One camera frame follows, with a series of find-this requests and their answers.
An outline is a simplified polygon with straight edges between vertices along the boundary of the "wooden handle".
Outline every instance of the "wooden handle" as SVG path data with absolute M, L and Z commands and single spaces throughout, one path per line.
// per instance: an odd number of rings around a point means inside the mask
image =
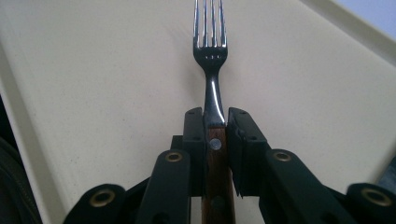
M 205 195 L 202 200 L 203 224 L 234 224 L 233 183 L 231 170 L 228 165 L 225 128 L 211 128 L 208 130 L 209 142 L 213 139 L 206 154 L 207 172 L 205 181 Z

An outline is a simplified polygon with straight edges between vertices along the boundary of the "fork neck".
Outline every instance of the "fork neck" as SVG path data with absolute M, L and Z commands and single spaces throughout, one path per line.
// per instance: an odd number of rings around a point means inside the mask
M 206 127 L 225 127 L 219 91 L 219 71 L 206 72 L 204 121 Z

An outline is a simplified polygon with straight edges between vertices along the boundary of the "metal fork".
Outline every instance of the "metal fork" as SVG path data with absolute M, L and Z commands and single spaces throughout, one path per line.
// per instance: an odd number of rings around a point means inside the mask
M 212 23 L 211 44 L 208 37 L 207 0 L 204 1 L 203 42 L 199 34 L 199 6 L 195 0 L 194 35 L 192 49 L 195 61 L 204 69 L 206 76 L 204 125 L 206 135 L 206 165 L 204 195 L 202 199 L 202 222 L 205 224 L 235 223 L 233 209 L 233 185 L 228 165 L 226 147 L 226 123 L 224 120 L 220 92 L 219 70 L 227 59 L 227 36 L 225 33 L 223 4 L 219 0 L 219 40 L 215 6 L 210 0 Z
M 206 90 L 205 90 L 205 125 L 206 126 L 225 126 L 225 120 L 221 105 L 219 92 L 219 70 L 227 59 L 227 36 L 225 32 L 224 13 L 222 1 L 219 0 L 219 26 L 220 26 L 220 43 L 217 39 L 217 22 L 216 13 L 213 0 L 210 0 L 211 5 L 211 22 L 212 44 L 209 46 L 209 37 L 207 31 L 207 5 L 204 0 L 204 35 L 203 43 L 200 47 L 199 34 L 199 8 L 198 0 L 195 1 L 195 16 L 194 16 L 194 36 L 193 36 L 193 55 L 195 61 L 204 69 L 206 76 Z

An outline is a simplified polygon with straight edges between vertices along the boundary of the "fork tine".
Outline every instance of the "fork tine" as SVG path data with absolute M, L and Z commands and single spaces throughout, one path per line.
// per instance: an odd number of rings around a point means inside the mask
M 221 46 L 226 48 L 227 47 L 227 35 L 225 32 L 225 20 L 224 20 L 224 12 L 222 1 L 219 0 L 219 17 L 220 17 L 220 37 L 221 37 Z
M 195 12 L 194 12 L 194 37 L 192 40 L 192 44 L 195 48 L 199 48 L 199 9 L 198 9 L 198 0 L 195 0 Z
M 204 4 L 204 47 L 207 47 L 207 6 L 206 6 L 206 0 Z
M 211 15 L 212 15 L 212 47 L 218 46 L 218 39 L 216 34 L 216 19 L 215 19 L 215 6 L 213 5 L 213 0 L 210 0 Z

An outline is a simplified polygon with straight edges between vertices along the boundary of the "fork handle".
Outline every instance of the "fork handle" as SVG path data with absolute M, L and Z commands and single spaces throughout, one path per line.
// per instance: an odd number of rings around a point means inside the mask
M 202 200 L 203 224 L 234 224 L 233 184 L 228 164 L 225 127 L 209 128 L 209 141 L 217 138 L 220 149 L 209 147 L 206 153 L 205 196 Z

